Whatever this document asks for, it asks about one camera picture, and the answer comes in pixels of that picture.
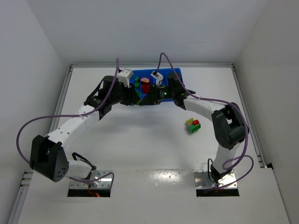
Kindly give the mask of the red flower lego brick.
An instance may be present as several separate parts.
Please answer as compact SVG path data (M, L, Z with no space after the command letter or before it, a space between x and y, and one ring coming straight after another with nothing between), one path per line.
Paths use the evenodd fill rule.
M140 82L141 84L150 84L150 79L148 77L141 77Z

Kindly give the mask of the small lego block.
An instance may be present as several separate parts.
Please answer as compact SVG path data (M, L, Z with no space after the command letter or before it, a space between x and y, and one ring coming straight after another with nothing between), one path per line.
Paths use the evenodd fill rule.
M185 123L187 131L192 134L201 128L201 123L198 119L191 118Z

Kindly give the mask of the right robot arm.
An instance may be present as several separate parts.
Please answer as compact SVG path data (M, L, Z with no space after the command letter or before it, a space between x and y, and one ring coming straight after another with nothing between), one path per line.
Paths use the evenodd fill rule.
M235 153L245 140L246 133L249 132L242 115L238 112L238 106L234 103L219 104L210 100L193 98L191 94L194 92L186 91L175 73L168 75L167 86L160 84L162 75L157 71L152 72L151 77L155 82L149 86L148 93L139 105L157 105L165 99L171 99L183 110L195 112L212 122L219 146L210 168L210 177L214 182L218 182L231 172Z

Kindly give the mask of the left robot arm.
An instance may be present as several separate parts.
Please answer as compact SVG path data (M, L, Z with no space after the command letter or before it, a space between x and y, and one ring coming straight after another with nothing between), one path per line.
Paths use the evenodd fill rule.
M74 117L46 136L38 135L33 139L29 166L53 182L64 177L88 181L96 167L70 152L70 146L81 133L111 111L113 105L133 105L139 101L129 80L130 75L105 76Z

